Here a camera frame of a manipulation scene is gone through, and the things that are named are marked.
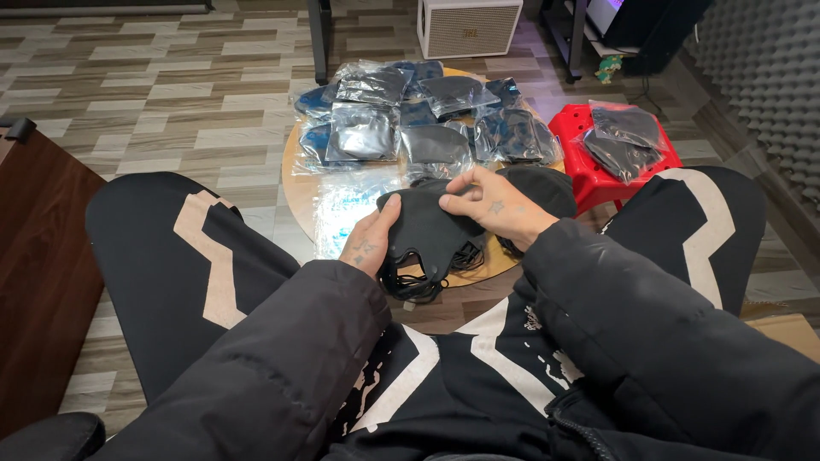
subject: brown cabinet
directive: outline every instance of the brown cabinet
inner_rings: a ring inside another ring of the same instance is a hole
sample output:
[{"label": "brown cabinet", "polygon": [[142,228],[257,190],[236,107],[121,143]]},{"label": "brown cabinet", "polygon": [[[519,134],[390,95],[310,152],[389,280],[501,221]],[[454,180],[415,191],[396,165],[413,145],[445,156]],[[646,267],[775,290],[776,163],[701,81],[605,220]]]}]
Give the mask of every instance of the brown cabinet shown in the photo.
[{"label": "brown cabinet", "polygon": [[105,180],[28,131],[0,128],[0,438],[57,413],[103,291],[84,221]]}]

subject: white speaker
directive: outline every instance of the white speaker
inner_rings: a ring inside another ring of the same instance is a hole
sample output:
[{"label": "white speaker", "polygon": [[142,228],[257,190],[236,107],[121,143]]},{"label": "white speaker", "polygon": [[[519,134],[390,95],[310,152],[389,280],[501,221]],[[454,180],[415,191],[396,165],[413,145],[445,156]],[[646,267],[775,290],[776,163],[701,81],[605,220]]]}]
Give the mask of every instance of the white speaker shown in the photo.
[{"label": "white speaker", "polygon": [[425,59],[507,54],[523,0],[418,0]]}]

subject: speaker grille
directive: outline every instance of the speaker grille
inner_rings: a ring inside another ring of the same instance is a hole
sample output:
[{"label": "speaker grille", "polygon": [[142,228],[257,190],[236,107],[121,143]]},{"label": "speaker grille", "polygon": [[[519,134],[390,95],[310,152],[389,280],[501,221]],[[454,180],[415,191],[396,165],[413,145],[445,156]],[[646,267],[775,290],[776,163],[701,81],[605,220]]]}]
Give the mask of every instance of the speaker grille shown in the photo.
[{"label": "speaker grille", "polygon": [[429,57],[503,53],[518,7],[476,7],[430,12]]}]

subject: jacket zipper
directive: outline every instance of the jacket zipper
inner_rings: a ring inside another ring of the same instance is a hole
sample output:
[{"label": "jacket zipper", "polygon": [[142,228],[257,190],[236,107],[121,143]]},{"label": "jacket zipper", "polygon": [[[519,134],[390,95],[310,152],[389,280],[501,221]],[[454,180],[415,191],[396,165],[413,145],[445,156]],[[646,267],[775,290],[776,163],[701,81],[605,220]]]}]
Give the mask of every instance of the jacket zipper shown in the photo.
[{"label": "jacket zipper", "polygon": [[558,409],[549,409],[547,410],[547,415],[550,419],[555,421],[560,427],[567,429],[571,432],[576,433],[577,435],[583,437],[586,443],[590,444],[592,450],[595,452],[595,456],[598,458],[599,461],[617,461],[613,454],[609,451],[609,448],[604,446],[601,442],[595,438],[595,435],[590,431],[588,428],[581,426],[580,424],[576,424],[572,421],[567,419],[561,418],[560,416],[561,410]]}]

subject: black pants with white pattern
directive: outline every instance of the black pants with white pattern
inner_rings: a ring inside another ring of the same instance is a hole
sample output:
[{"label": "black pants with white pattern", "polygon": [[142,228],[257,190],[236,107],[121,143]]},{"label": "black pants with white pattern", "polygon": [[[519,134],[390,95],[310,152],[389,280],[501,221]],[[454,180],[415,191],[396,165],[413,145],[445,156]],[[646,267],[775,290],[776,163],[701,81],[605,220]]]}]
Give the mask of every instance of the black pants with white pattern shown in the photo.
[{"label": "black pants with white pattern", "polygon": [[[738,315],[763,207],[739,173],[677,168],[603,232]],[[89,205],[86,227],[149,404],[298,270],[230,203],[173,173],[115,179]],[[544,408],[580,379],[519,293],[449,335],[394,323],[339,411],[327,456],[544,459]]]}]

